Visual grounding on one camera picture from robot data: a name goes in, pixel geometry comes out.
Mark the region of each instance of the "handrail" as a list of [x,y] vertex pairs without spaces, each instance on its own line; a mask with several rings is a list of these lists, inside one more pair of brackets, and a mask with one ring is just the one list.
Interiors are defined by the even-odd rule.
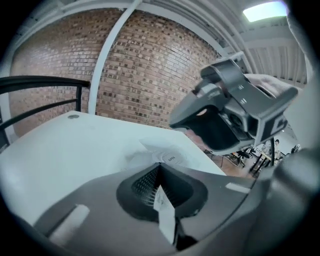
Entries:
[[90,87],[89,81],[72,78],[42,76],[42,75],[19,75],[0,78],[0,95],[18,90],[51,87],[51,86],[74,86]]
[[83,80],[72,79],[72,78],[64,78],[64,77],[55,77],[55,76],[21,75],[21,76],[8,76],[8,77],[0,78],[0,95],[18,91],[18,90],[25,90],[25,89],[39,88],[39,87],[54,87],[54,86],[76,87],[76,98],[40,106],[40,107],[31,109],[27,112],[24,112],[22,114],[19,114],[1,123],[0,131],[3,131],[5,128],[21,121],[22,119],[30,117],[36,113],[39,113],[41,111],[48,110],[60,105],[68,104],[68,103],[75,102],[75,110],[80,112],[82,88],[90,87],[89,81],[83,81]]

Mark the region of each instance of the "black metal railing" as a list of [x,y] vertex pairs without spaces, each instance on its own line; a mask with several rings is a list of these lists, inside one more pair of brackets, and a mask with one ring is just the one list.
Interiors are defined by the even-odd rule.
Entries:
[[76,87],[76,98],[40,106],[40,107],[31,109],[27,112],[24,112],[22,114],[19,114],[1,123],[0,131],[4,131],[5,128],[21,121],[22,119],[30,117],[36,113],[39,113],[41,111],[48,110],[60,105],[68,104],[68,103],[75,102],[75,110],[80,112],[82,88],[90,87],[89,81],[55,77],[55,76],[22,75],[22,76],[8,76],[8,77],[0,78],[0,95],[18,91],[18,90],[30,89],[30,88],[55,87],[55,86]]
[[[2,115],[0,109],[0,124],[2,124]],[[7,138],[5,130],[0,130],[0,154],[9,146],[9,140]]]

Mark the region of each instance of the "white table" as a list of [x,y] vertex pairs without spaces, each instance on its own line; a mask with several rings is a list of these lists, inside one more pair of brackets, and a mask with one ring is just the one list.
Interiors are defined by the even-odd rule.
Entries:
[[[69,119],[70,115],[79,117]],[[28,132],[0,154],[1,192],[10,210],[33,225],[84,183],[123,170],[126,156],[146,151],[139,139],[152,136],[187,150],[199,162],[194,169],[225,175],[182,132],[70,111]]]

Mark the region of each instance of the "white metal pole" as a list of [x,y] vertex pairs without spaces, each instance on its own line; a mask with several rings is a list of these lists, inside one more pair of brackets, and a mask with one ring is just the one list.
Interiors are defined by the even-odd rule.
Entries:
[[105,62],[107,60],[107,56],[111,49],[112,44],[114,43],[120,29],[125,24],[127,19],[136,9],[136,7],[142,2],[142,0],[134,0],[133,3],[125,10],[125,12],[121,15],[121,17],[114,24],[111,29],[109,35],[107,36],[102,49],[100,51],[99,57],[96,61],[95,68],[92,75],[90,93],[89,93],[89,102],[88,102],[88,113],[95,114],[96,113],[96,104],[97,104],[97,96],[99,89],[99,82],[102,74],[102,70],[104,68]]
[[[10,69],[13,61],[15,51],[12,47],[8,47],[6,53],[3,56],[2,61],[0,62],[0,78],[9,77]],[[10,112],[10,101],[9,101],[9,93],[4,93],[0,95],[0,108],[1,108],[1,117],[2,121],[5,122],[11,119]],[[15,129],[13,125],[4,129],[6,137],[10,144],[12,144],[18,136],[15,133]]]

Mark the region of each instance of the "floor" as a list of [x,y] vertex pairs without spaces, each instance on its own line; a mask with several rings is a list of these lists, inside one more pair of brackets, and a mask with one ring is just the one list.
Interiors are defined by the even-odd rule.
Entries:
[[235,166],[226,156],[206,154],[226,175],[235,177],[244,177],[254,179],[252,174],[249,173],[250,168],[257,160],[255,157],[244,159],[245,167]]

